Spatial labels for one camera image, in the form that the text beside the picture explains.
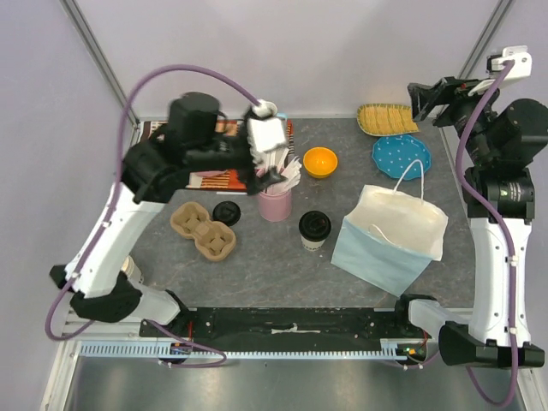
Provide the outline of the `brown cardboard cup carrier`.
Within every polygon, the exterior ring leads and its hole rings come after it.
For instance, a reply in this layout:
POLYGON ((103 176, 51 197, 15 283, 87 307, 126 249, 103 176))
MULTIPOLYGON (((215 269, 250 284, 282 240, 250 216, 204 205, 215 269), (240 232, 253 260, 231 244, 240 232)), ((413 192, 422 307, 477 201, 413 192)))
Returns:
POLYGON ((170 217, 171 228, 183 238, 192 240, 208 260, 220 262, 234 250, 236 236, 226 224, 213 221, 205 207, 197 202, 181 205, 170 217))

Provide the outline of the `black plastic cup lid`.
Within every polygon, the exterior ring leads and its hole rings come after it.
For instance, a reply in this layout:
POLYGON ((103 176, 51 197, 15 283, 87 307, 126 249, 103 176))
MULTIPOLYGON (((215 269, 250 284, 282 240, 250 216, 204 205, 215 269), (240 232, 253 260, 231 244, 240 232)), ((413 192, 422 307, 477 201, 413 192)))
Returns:
POLYGON ((309 241, 324 241, 331 233, 331 221, 321 211, 307 211, 300 218, 299 231, 309 241))

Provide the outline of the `white paper coffee cup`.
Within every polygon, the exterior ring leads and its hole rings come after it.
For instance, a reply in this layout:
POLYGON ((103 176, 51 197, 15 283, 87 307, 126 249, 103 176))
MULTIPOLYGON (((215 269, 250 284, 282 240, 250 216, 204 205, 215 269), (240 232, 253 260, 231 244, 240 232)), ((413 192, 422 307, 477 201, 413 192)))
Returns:
POLYGON ((325 243, 328 235, 305 235, 301 234, 302 246, 311 252, 319 250, 325 243))

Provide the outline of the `light blue paper bag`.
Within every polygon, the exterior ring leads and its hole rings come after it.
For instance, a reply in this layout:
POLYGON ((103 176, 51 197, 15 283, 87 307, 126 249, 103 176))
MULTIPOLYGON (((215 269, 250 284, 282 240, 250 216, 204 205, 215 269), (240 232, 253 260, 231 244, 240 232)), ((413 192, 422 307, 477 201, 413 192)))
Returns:
POLYGON ((449 218, 425 200, 424 164, 418 197, 393 188, 365 185, 355 208, 343 218, 331 263, 383 291, 401 296, 432 261, 443 257, 449 218))

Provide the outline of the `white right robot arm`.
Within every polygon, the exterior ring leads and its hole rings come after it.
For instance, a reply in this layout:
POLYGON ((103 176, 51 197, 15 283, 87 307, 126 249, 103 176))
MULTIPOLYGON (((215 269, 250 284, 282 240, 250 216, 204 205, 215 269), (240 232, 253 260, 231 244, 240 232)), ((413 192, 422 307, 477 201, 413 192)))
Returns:
POLYGON ((402 337, 421 328, 436 337, 447 366, 542 367, 545 352, 532 343, 527 327, 524 283, 535 217, 528 166, 547 145, 547 108, 534 99, 519 98, 497 113, 491 106, 500 91, 475 92, 478 83, 445 77, 433 86, 408 85, 416 122, 435 107, 444 107, 433 124, 456 130, 457 151, 472 161, 464 169, 461 156, 456 157, 459 182, 482 197, 462 194, 474 240, 472 317, 460 319, 430 296, 404 295, 391 323, 402 337))

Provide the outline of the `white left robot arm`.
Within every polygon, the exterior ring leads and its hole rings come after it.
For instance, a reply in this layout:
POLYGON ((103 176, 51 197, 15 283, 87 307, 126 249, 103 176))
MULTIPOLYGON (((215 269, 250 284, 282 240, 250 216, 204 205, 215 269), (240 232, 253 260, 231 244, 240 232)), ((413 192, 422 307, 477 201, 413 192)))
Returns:
POLYGON ((188 316, 174 293, 122 272, 142 232, 194 172, 235 170, 250 195, 284 179, 275 168, 256 173, 262 153, 287 143, 277 107, 265 100, 251 104, 234 136, 217 130, 220 114, 213 96, 185 93, 170 103, 163 126, 128 149, 93 233, 72 261, 50 272, 56 286, 71 293, 69 305, 80 318, 117 323, 137 317, 158 323, 170 337, 185 332, 188 316))

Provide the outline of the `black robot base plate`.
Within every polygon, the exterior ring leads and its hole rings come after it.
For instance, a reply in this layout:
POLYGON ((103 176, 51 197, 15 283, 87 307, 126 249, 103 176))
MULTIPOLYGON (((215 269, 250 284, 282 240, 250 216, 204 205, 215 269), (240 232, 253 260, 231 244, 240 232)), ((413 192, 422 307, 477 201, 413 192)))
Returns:
POLYGON ((180 314, 167 330, 222 351, 368 349, 384 339, 423 343, 428 336, 392 309, 366 307, 198 307, 180 314))

